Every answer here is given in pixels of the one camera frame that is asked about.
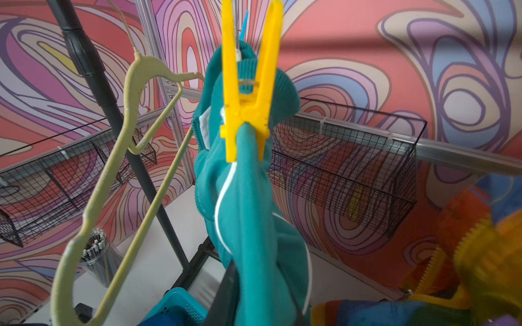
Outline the wooden hanger gold hook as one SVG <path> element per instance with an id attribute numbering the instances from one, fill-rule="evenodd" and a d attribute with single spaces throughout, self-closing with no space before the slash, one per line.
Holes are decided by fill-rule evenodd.
<path id="1" fill-rule="evenodd" d="M 91 197 L 84 208 L 80 231 L 68 242 L 61 261 L 59 262 L 52 285 L 50 303 L 50 315 L 53 325 L 81 325 L 81 321 L 78 319 L 73 306 L 73 284 L 76 279 L 78 264 L 80 263 L 82 252 L 91 237 L 91 232 L 95 229 L 102 208 L 109 195 L 110 188 L 116 180 L 125 156 L 127 154 L 138 156 L 143 152 L 145 146 L 148 145 L 149 141 L 154 137 L 182 96 L 183 82 L 195 79 L 204 80 L 203 74 L 200 72 L 174 73 L 160 59 L 154 56 L 143 55 L 136 47 L 133 48 L 133 51 L 135 59 L 129 67 L 125 77 L 125 111 L 121 113 L 124 116 L 122 134 L 117 137 L 114 149 L 111 151 L 108 161 L 101 172 L 94 190 L 92 191 Z M 165 107 L 157 120 L 152 124 L 148 132 L 144 134 L 141 141 L 139 143 L 134 143 L 133 135 L 139 117 L 138 107 L 140 104 L 141 93 L 147 83 L 156 77 L 161 77 L 177 84 L 178 92 L 175 94 L 174 98 L 172 98 L 167 107 Z M 144 220 L 142 221 L 133 242 L 130 244 L 113 281 L 108 287 L 105 297 L 101 301 L 94 317 L 89 320 L 89 325 L 103 325 L 106 321 L 112 307 L 114 306 L 117 296 L 124 285 L 126 277 L 129 275 L 131 267 L 147 236 L 151 224 L 156 217 L 159 206 L 162 205 L 171 180 L 178 170 L 181 159 L 188 148 L 191 138 L 192 132 L 188 131 L 178 149 L 175 159 L 169 167 L 163 183 L 159 187 L 158 192 L 154 195 L 149 210 L 145 214 Z"/>

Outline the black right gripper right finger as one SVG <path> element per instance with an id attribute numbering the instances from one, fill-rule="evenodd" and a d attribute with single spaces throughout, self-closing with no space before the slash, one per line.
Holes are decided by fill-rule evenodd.
<path id="1" fill-rule="evenodd" d="M 290 285 L 285 290 L 285 325 L 310 325 L 308 311 L 303 311 L 298 293 Z"/>

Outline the teal green jacket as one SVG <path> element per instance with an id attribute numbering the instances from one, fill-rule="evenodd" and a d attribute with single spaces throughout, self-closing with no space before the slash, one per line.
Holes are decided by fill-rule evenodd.
<path id="1" fill-rule="evenodd" d="M 309 314 L 310 252 L 274 201 L 268 174 L 273 141 L 266 140 L 259 159 L 254 128 L 245 124 L 237 133 L 237 160 L 226 161 L 220 137 L 225 123 L 222 71 L 222 52 L 216 50 L 192 119 L 198 145 L 195 202 L 221 263 L 227 268 L 233 260 L 239 273 L 234 325 L 285 325 L 287 285 Z"/>

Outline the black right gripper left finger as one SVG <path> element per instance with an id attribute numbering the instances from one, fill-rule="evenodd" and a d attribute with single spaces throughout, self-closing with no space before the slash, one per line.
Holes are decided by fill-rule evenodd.
<path id="1" fill-rule="evenodd" d="M 239 304 L 239 273 L 235 262 L 229 263 L 210 310 L 202 326 L 233 326 Z"/>

